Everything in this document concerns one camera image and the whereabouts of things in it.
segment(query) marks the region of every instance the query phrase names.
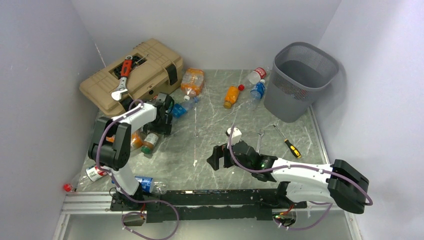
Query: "toolbox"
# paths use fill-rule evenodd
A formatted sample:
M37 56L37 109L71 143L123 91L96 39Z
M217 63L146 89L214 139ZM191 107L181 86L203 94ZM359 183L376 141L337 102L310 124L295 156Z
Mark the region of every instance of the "toolbox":
M128 93L116 101L111 94L120 83L121 69L127 55L133 59L126 81ZM150 100L158 93L172 93L181 85L182 69L183 58L152 38L84 80L79 90L105 115L114 117L127 111L133 100Z

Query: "wall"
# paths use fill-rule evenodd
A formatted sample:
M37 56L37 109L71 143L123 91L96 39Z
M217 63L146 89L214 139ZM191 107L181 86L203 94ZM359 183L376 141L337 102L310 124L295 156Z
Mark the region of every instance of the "wall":
M1 1L0 239L52 239L97 112L78 86L101 67L70 1Z
M419 0L344 0L319 44L346 78L316 117L330 159L369 178L375 204L357 216L366 240L424 237L423 10Z
M72 0L105 63L156 38L186 67L254 69L296 41L318 44L341 0Z

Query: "screwdriver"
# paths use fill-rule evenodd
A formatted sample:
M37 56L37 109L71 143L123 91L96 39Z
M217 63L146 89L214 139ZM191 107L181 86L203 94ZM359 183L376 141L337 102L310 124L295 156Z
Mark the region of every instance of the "screwdriver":
M293 146L293 144L290 143L290 141L280 132L276 125L273 124L273 126L275 129L277 129L278 133L284 139L284 142L290 149L291 154L293 154L293 156L295 156L296 158L300 159L302 157L301 152L299 152L299 150L295 146Z

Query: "gray plastic basket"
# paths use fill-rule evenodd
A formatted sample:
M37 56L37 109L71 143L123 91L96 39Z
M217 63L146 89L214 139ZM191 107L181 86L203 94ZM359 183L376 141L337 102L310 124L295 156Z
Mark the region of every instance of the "gray plastic basket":
M337 61L321 49L295 42L275 56L264 105L292 123L323 93L339 72Z

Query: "screwdriver handle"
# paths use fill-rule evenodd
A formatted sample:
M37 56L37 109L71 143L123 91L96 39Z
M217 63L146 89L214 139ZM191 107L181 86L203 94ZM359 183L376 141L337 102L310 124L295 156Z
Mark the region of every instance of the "screwdriver handle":
M122 64L122 70L120 71L120 76L128 78L131 72L131 65L133 64L133 56L127 56Z
M290 149L290 152L291 154L293 154L293 156L295 156L298 159L302 157L301 152L293 144L291 144L288 139L285 139L284 142L287 145L287 147Z

